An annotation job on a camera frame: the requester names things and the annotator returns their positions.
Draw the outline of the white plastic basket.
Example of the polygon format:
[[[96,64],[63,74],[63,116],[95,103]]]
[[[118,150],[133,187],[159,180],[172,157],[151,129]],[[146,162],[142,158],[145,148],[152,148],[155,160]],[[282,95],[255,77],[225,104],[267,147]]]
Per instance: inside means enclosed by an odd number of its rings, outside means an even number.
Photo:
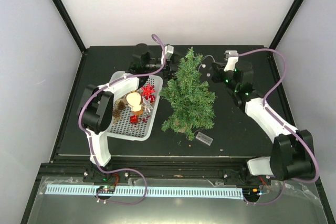
[[[119,108],[118,104],[122,98],[115,99],[113,105],[112,122],[107,130],[108,137],[129,141],[145,141],[149,138],[159,105],[159,92],[163,86],[163,79],[156,75],[150,75],[145,84],[150,84],[155,90],[153,94],[155,99],[151,104],[153,109],[150,110],[150,113],[140,115],[138,117],[138,122],[136,124],[132,124],[131,116],[133,116],[133,114],[131,112],[131,108],[126,106],[123,110],[117,112],[117,109]]]

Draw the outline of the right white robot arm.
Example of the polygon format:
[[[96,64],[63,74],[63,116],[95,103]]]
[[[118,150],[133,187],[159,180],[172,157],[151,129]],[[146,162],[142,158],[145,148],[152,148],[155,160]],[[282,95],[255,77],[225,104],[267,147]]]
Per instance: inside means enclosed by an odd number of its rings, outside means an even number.
[[[258,176],[279,180],[312,179],[316,175],[312,154],[312,135],[286,122],[263,100],[253,87],[254,71],[250,62],[212,63],[213,82],[222,82],[235,105],[253,119],[272,142],[270,156],[247,161],[238,171],[239,179],[252,183]]]

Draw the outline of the red glitter star ornament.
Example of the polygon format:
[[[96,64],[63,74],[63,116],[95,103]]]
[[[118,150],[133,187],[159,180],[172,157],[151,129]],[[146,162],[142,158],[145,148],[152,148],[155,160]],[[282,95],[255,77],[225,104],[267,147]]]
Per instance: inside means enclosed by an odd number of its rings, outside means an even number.
[[[153,95],[156,90],[154,89],[155,86],[151,85],[150,83],[147,83],[146,85],[144,85],[141,90],[142,90],[142,95],[145,96],[151,96]]]

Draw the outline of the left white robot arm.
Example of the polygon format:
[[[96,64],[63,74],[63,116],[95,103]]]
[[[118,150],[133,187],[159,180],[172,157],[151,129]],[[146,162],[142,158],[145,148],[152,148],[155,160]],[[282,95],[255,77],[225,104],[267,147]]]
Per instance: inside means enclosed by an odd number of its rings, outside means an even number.
[[[108,148],[107,132],[112,123],[114,102],[143,87],[150,76],[160,71],[171,76],[170,65],[174,62],[174,47],[161,45],[159,58],[153,58],[146,44],[134,46],[132,60],[127,71],[116,72],[110,82],[85,88],[77,111],[79,128],[85,133],[90,161],[96,165],[94,175],[102,182],[108,181],[113,174]]]

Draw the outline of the silver star topper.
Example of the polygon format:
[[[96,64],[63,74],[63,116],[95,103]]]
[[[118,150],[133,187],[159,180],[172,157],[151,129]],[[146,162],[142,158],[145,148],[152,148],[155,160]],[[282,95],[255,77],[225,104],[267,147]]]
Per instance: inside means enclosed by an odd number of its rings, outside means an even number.
[[[141,107],[143,108],[143,112],[145,114],[149,114],[152,112],[153,107],[151,105],[151,99],[146,99],[145,97],[142,97],[143,102],[141,103]]]

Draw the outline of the small green christmas tree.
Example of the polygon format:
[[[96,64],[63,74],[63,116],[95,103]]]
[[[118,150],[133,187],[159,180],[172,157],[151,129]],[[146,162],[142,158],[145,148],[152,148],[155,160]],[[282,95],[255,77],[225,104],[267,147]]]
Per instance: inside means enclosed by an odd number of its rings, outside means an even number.
[[[215,112],[213,105],[216,99],[215,92],[209,91],[207,81],[201,80],[198,67],[203,61],[202,54],[196,54],[190,48],[178,64],[176,79],[167,82],[166,87],[160,91],[160,96],[170,103],[173,113],[163,122],[162,130],[171,129],[173,123],[179,121],[183,126],[189,125],[185,137],[192,141],[195,139],[194,130],[212,129]]]

